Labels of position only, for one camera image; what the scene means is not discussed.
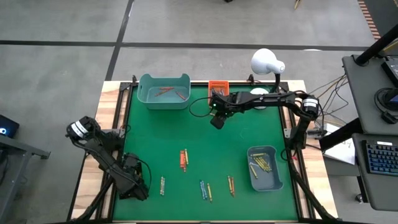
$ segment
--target gray floor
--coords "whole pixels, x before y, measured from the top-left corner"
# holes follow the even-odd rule
[[[115,42],[127,0],[0,0],[0,40]],[[367,46],[371,33],[355,0],[294,1],[136,0],[125,42],[186,42]],[[10,220],[61,222],[67,217],[83,151],[64,137],[68,123],[94,116],[112,47],[0,45],[0,114],[21,124],[18,140],[51,151],[47,161],[33,159]],[[158,77],[188,73],[192,79],[245,79],[254,50],[122,48],[113,80],[150,73]],[[307,91],[343,74],[341,57],[360,52],[275,50],[286,64],[282,79],[302,79]],[[256,77],[273,79],[272,75]],[[356,117],[350,105],[336,112]],[[335,100],[332,111],[342,105]],[[398,213],[358,205],[358,185],[331,177],[341,218],[394,223]]]

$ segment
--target green mat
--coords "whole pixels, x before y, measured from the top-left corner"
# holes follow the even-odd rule
[[[250,86],[230,87],[249,91]],[[211,116],[197,118],[185,110],[148,110],[133,93],[124,152],[133,152],[152,171],[149,198],[117,199],[114,220],[297,220],[288,165],[277,156],[282,189],[256,192],[249,176],[247,150],[252,146],[284,148],[279,110],[250,110],[228,118],[224,128],[210,124]],[[193,86],[190,101],[207,96],[207,87]],[[193,106],[194,113],[208,112],[207,100]],[[188,150],[189,165],[180,168],[180,150]],[[144,177],[149,183],[145,166]],[[234,177],[235,197],[229,192],[227,175]],[[160,177],[165,195],[160,195]],[[203,200],[199,180],[210,183],[213,203]]]

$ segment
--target paper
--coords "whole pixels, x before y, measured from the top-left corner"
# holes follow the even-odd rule
[[[335,132],[337,129],[339,129],[339,127],[332,124],[325,125],[325,130],[328,131],[326,135]],[[351,165],[355,165],[355,147],[353,139],[345,140],[342,143],[333,146],[333,148],[326,150],[323,155],[332,159],[349,163]]]

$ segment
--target keyboard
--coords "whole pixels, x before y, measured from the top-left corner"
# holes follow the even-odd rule
[[[368,172],[398,176],[398,146],[389,142],[364,141]]]

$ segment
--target white lamp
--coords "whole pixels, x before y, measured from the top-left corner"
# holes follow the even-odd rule
[[[251,59],[251,69],[257,75],[267,75],[270,72],[275,74],[275,85],[270,93],[278,91],[280,74],[285,70],[285,63],[276,59],[275,54],[269,49],[260,49],[254,53]]]

